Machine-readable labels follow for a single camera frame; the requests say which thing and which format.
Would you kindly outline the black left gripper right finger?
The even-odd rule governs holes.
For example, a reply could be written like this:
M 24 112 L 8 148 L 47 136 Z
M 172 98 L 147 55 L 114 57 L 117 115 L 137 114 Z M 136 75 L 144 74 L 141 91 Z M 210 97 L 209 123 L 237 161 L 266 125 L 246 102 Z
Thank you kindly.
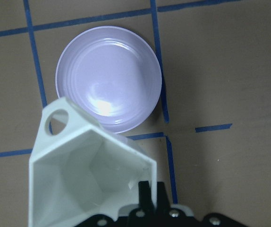
M 168 210 L 170 208 L 169 199 L 164 182 L 157 182 L 157 209 Z

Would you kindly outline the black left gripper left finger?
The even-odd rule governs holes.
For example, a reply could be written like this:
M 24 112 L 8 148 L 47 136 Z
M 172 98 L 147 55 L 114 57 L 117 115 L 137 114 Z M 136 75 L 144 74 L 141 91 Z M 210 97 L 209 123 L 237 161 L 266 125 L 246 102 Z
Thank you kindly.
M 143 210 L 153 210 L 151 188 L 148 181 L 138 183 L 139 206 Z

